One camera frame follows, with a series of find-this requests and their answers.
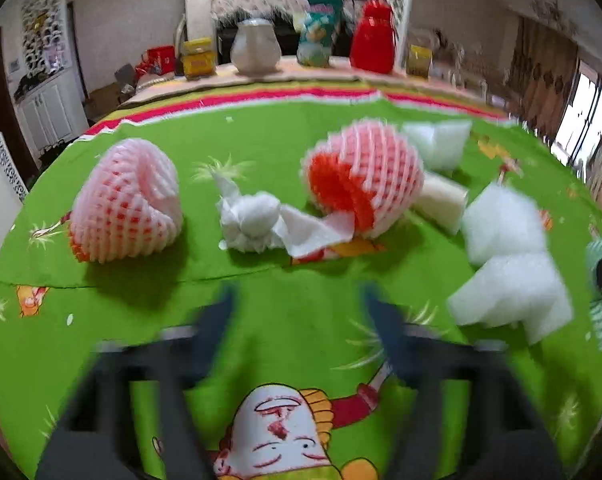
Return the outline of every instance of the red vase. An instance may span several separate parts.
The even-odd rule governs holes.
[[[392,9],[378,2],[368,2],[364,16],[356,26],[350,64],[354,68],[389,74],[394,66],[394,28]]]

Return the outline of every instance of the white foam block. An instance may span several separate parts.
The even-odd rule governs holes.
[[[572,320],[572,303],[547,252],[494,256],[447,300],[458,325],[522,321],[534,344]]]
[[[461,228],[467,193],[466,187],[453,180],[426,171],[423,188],[414,202],[414,210],[455,235]]]
[[[423,164],[431,171],[452,171],[460,164],[472,121],[405,123],[402,134],[416,148]]]
[[[546,250],[536,202],[495,183],[489,184],[466,209],[461,230],[473,265],[480,266],[492,256]]]

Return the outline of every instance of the yellow box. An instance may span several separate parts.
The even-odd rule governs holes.
[[[212,38],[198,38],[183,43],[183,72],[190,78],[214,73],[216,53],[212,49]]]

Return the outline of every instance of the foam fruit net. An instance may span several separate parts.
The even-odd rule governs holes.
[[[163,250],[183,214],[172,161],[148,140],[112,146],[74,201],[70,245],[80,262],[108,262]]]
[[[324,212],[354,212],[356,231],[375,238],[416,200],[423,168],[393,126],[357,121],[331,134],[302,160],[302,178]]]

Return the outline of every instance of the crumpled tissue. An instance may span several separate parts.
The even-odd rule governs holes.
[[[242,195],[233,181],[218,173],[212,176],[221,193],[216,208],[221,216],[222,250],[262,253],[284,248],[293,258],[303,258],[324,247],[349,242],[354,236],[352,212],[316,218],[281,204],[270,193]]]

